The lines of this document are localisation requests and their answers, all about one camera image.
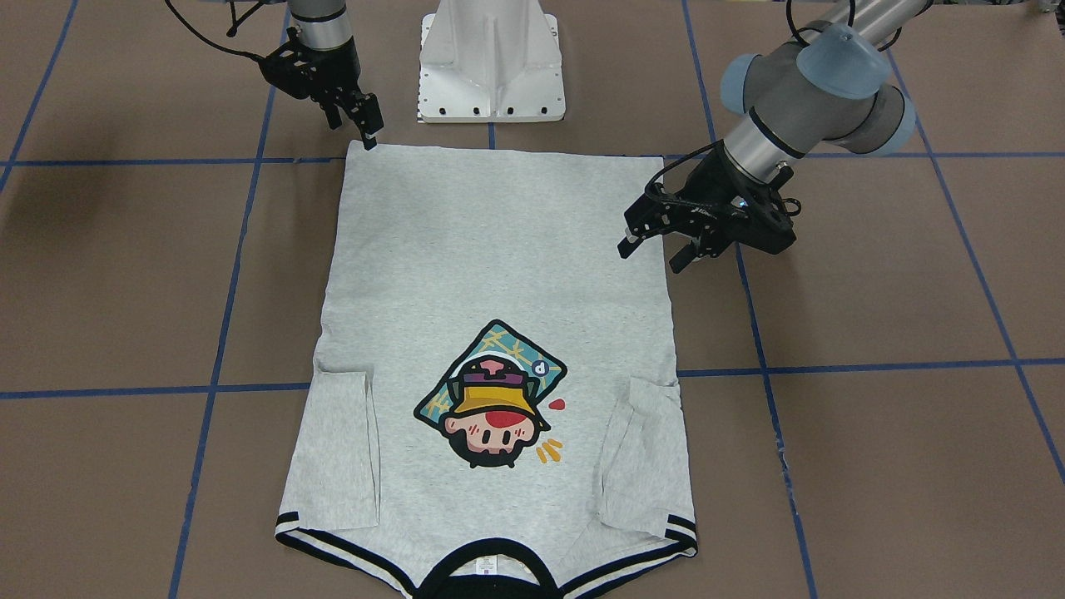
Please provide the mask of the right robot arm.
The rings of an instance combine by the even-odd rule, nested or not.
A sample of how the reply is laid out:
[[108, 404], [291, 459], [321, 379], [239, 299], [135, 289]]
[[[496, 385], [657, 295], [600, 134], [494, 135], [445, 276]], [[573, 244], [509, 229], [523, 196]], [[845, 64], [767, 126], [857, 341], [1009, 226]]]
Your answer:
[[346, 1], [290, 1], [289, 41], [295, 56], [297, 99], [310, 99], [338, 129], [343, 119], [357, 126], [366, 151], [377, 145], [383, 128], [378, 99], [360, 87], [360, 58]]

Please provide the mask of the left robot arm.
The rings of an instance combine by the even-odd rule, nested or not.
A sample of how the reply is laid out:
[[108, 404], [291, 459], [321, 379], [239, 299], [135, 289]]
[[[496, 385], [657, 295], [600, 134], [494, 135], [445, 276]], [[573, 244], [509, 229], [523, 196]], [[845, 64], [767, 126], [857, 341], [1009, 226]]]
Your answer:
[[790, 37], [772, 53], [736, 56], [721, 79], [721, 100], [738, 124], [687, 155], [697, 166], [678, 191], [663, 187], [662, 173], [650, 179], [624, 213], [620, 257], [658, 234], [687, 238], [669, 261], [676, 273], [733, 244], [787, 250], [801, 203], [780, 190], [796, 162], [820, 143], [894, 153], [913, 135], [915, 106], [889, 84], [885, 53], [928, 10], [928, 1], [840, 1], [803, 27], [787, 12]]

